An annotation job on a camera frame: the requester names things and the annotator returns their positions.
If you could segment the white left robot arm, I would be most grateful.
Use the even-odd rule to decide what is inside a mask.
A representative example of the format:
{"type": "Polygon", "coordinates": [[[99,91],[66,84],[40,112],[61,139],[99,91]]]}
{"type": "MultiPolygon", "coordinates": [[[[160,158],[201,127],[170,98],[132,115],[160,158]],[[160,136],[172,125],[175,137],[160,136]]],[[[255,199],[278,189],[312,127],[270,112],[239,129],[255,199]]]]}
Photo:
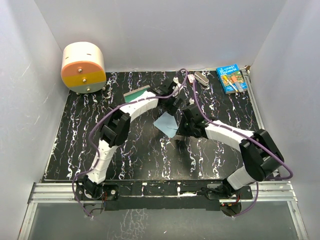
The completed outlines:
{"type": "Polygon", "coordinates": [[[86,197],[97,200],[103,195],[102,183],[106,179],[107,169],[117,148],[127,139],[133,120],[145,112],[157,107],[168,107],[175,113],[181,104],[178,95],[182,89],[180,83],[160,85],[146,90],[132,101],[117,107],[109,107],[108,113],[97,124],[100,133],[96,154],[88,171],[81,180],[86,197]]]}

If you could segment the light blue cleaning cloth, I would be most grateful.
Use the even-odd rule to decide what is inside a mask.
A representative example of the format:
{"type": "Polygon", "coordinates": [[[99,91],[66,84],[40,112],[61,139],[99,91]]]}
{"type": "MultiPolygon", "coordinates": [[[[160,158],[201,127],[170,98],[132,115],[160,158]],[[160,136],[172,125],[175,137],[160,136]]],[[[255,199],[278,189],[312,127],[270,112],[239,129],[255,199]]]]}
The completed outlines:
{"type": "Polygon", "coordinates": [[[173,138],[178,130],[177,121],[174,116],[164,112],[153,125],[169,138],[173,138]]]}

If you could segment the grey glasses case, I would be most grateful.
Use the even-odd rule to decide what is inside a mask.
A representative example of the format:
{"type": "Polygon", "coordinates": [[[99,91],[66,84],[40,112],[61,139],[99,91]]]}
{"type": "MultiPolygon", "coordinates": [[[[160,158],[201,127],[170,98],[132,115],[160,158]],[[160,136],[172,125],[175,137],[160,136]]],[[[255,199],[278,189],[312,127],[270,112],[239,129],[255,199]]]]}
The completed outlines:
{"type": "Polygon", "coordinates": [[[124,93],[123,94],[124,102],[125,103],[131,102],[132,100],[134,100],[134,99],[138,98],[139,96],[141,96],[149,88],[150,88],[150,85],[145,85],[145,86],[139,87],[139,88],[137,88],[135,90],[131,90],[131,91],[127,92],[127,93],[124,93]]]}

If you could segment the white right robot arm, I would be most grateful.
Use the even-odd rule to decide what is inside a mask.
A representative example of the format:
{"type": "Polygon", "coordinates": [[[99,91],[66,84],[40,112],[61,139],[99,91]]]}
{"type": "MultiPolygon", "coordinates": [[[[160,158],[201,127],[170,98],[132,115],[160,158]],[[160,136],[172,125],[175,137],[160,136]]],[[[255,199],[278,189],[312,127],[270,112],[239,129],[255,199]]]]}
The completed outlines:
{"type": "Polygon", "coordinates": [[[188,105],[182,111],[176,134],[218,141],[241,153],[243,166],[212,190],[230,199],[239,195],[241,188],[264,181],[284,162],[282,154],[266,130],[242,130],[215,118],[207,121],[196,104],[188,105]]]}

